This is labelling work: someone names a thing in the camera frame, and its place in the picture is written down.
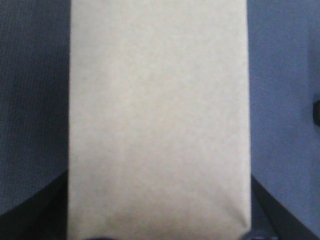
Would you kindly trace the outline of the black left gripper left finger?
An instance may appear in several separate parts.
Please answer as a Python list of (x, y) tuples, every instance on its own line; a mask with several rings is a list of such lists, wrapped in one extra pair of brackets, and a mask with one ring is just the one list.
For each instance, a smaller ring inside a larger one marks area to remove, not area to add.
[(64, 171), (27, 200), (2, 213), (0, 215), (0, 238), (13, 240), (23, 233), (43, 213), (67, 181), (68, 172)]

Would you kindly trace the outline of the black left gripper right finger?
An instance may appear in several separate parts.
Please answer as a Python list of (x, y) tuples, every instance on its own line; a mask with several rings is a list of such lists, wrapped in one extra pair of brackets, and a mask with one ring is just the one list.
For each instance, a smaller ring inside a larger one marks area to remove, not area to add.
[(252, 240), (318, 240), (320, 237), (301, 223), (251, 176)]

